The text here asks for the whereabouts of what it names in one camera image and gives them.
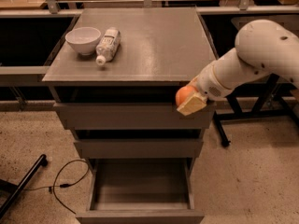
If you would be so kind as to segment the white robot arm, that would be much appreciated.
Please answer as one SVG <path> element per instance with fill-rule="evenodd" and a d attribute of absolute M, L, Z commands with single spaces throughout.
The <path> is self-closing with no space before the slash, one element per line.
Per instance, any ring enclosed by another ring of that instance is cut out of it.
<path fill-rule="evenodd" d="M 238 31 L 232 49 L 177 91 L 177 111 L 189 116 L 270 74 L 299 88 L 299 37 L 274 21 L 251 21 Z"/>

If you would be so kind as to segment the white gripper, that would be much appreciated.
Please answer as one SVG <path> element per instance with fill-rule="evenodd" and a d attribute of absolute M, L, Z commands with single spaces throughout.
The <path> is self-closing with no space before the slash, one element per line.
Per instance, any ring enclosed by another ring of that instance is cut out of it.
<path fill-rule="evenodd" d="M 202 95 L 199 92 L 189 95 L 177 108 L 177 111 L 184 116 L 189 116 L 190 114 L 205 108 L 207 99 L 211 101 L 219 101 L 221 98 L 224 98 L 233 92 L 232 89 L 224 87 L 217 79 L 214 70 L 214 63 L 206 66 L 190 81 L 190 84 Z"/>

